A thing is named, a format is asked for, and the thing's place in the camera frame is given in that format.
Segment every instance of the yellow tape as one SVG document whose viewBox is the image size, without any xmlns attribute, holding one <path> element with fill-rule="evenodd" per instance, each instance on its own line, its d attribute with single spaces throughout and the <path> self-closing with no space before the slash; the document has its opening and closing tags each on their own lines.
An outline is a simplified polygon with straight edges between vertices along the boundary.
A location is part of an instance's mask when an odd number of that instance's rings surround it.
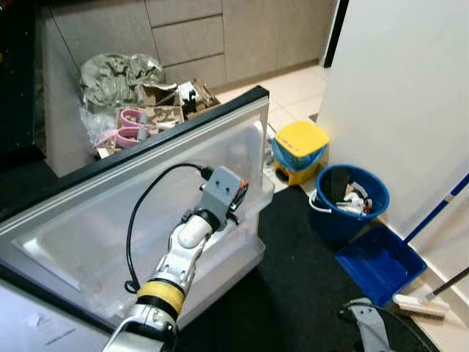
<svg viewBox="0 0 469 352">
<path fill-rule="evenodd" d="M 161 298 L 170 304 L 177 312 L 181 313 L 184 295 L 175 286 L 162 281 L 145 282 L 143 287 L 137 291 L 137 297 L 154 296 Z"/>
</svg>

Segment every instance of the blue dustpan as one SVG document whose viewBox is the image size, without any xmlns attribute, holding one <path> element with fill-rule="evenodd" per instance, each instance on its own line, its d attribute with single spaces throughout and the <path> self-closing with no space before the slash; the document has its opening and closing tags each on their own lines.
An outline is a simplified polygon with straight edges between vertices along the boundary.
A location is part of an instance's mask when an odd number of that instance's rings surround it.
<svg viewBox="0 0 469 352">
<path fill-rule="evenodd" d="M 469 175 L 451 191 L 456 196 L 469 183 Z M 425 269 L 425 262 L 408 243 L 448 204 L 443 200 L 402 240 L 387 227 L 375 227 L 336 254 L 356 284 L 377 306 L 410 284 Z"/>
</svg>

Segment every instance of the blue broom handle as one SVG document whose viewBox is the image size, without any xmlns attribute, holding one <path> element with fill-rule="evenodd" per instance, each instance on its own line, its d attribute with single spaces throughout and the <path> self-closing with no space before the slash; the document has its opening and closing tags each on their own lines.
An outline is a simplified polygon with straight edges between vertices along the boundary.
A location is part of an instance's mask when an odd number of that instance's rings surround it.
<svg viewBox="0 0 469 352">
<path fill-rule="evenodd" d="M 444 200 L 442 200 L 440 202 L 440 204 L 437 205 L 437 207 L 435 209 L 433 209 L 433 211 L 420 223 L 418 224 L 418 226 L 405 238 L 404 240 L 404 243 L 409 243 L 411 242 L 411 240 L 417 236 L 417 234 L 426 226 L 428 225 L 429 222 L 431 222 L 431 220 L 433 220 L 434 217 L 436 217 L 437 214 L 439 214 L 439 212 L 441 212 L 443 210 L 443 208 L 445 206 L 447 206 L 447 204 L 451 201 L 451 199 L 453 197 L 455 197 L 456 195 L 458 195 L 458 193 L 460 191 L 462 191 L 462 189 L 464 187 L 466 187 L 466 185 L 469 183 L 469 174 L 467 174 L 462 180 L 461 182 L 459 182 L 457 184 L 456 187 L 453 188 L 453 190 L 451 191 L 451 193 L 449 194 L 449 197 L 446 197 Z"/>
</svg>

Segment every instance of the yellow lid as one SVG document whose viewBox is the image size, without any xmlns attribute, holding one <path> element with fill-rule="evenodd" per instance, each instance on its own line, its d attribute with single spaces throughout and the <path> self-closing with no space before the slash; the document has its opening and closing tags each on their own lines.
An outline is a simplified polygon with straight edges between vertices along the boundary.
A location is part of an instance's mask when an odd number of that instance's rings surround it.
<svg viewBox="0 0 469 352">
<path fill-rule="evenodd" d="M 276 141 L 296 158 L 307 156 L 329 143 L 323 130 L 308 121 L 298 121 L 283 127 Z"/>
</svg>

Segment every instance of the black floor mat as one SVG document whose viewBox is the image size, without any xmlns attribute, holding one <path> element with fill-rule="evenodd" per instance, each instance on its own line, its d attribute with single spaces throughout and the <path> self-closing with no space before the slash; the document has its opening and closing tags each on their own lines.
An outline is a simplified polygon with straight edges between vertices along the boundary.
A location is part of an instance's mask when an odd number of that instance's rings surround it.
<svg viewBox="0 0 469 352">
<path fill-rule="evenodd" d="M 274 196 L 259 222 L 264 260 L 181 332 L 178 352 L 354 351 L 358 329 L 337 312 L 363 294 L 311 231 L 308 214 L 299 188 Z M 385 322 L 394 350 L 425 351 Z"/>
</svg>

